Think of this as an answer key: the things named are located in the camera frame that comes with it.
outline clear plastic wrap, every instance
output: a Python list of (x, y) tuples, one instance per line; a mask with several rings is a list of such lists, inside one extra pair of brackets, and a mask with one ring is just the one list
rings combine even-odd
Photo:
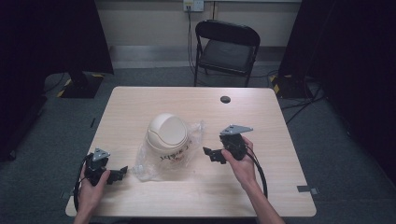
[(204, 123), (202, 121), (193, 124), (187, 123), (186, 126), (188, 128), (187, 144), (178, 152), (170, 155), (158, 154), (149, 146), (146, 141), (147, 137), (143, 140), (132, 168), (132, 172), (138, 179), (142, 181), (161, 179), (164, 173), (183, 169), (189, 165), (197, 148), (202, 144)]

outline white wall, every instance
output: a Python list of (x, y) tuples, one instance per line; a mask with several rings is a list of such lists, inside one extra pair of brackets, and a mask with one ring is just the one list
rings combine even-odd
[[(187, 46), (189, 17), (181, 1), (98, 1), (108, 45)], [(285, 47), (300, 3), (242, 3), (205, 1), (204, 12), (191, 13), (192, 44), (197, 22), (233, 21), (255, 29), (262, 46)]]

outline white container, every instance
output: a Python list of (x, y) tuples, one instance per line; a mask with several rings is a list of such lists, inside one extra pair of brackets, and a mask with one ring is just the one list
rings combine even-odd
[(179, 163), (183, 160), (183, 152), (188, 149), (188, 129), (185, 122), (178, 116), (163, 113), (154, 118), (148, 126), (147, 145), (163, 167), (166, 164)]

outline table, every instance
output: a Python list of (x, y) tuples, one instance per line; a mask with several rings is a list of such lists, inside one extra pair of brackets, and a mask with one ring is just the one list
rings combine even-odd
[[(221, 96), (229, 96), (224, 104)], [(269, 201), (282, 217), (316, 213), (288, 128), (271, 89), (117, 87), (112, 92), (89, 152), (111, 153), (107, 169), (134, 166), (150, 121), (168, 112), (188, 123), (205, 123), (203, 146), (221, 148), (219, 132), (230, 124), (252, 127), (243, 133), (254, 143), (268, 185)], [(255, 217), (248, 196), (230, 165), (211, 162), (197, 148), (189, 166), (175, 178), (141, 182), (132, 171), (106, 186), (96, 216), (109, 217)], [(74, 216), (73, 198), (65, 212)]]

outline round lid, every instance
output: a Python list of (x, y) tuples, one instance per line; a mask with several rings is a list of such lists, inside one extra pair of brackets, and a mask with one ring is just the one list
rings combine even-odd
[(148, 142), (160, 151), (179, 149), (186, 140), (186, 125), (173, 114), (160, 114), (148, 126)]

